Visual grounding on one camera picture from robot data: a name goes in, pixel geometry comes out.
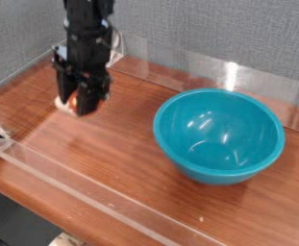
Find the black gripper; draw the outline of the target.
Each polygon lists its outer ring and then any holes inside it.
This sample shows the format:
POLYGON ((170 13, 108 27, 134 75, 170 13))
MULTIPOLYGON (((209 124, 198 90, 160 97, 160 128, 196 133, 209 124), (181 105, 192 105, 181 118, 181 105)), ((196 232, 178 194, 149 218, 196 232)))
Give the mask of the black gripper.
POLYGON ((77 115, 96 112, 110 95, 113 29, 67 31, 67 45, 55 46, 53 66, 57 70, 58 95, 63 104, 78 89, 77 115))

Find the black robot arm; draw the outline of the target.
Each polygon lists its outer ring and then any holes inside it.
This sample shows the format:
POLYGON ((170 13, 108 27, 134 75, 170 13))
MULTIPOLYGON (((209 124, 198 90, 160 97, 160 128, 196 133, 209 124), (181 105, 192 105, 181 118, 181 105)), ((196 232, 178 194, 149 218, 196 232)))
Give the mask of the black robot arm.
POLYGON ((108 100, 113 77, 114 27, 109 17, 116 0, 63 0, 67 45, 53 47, 58 98, 77 116, 98 111, 108 100))

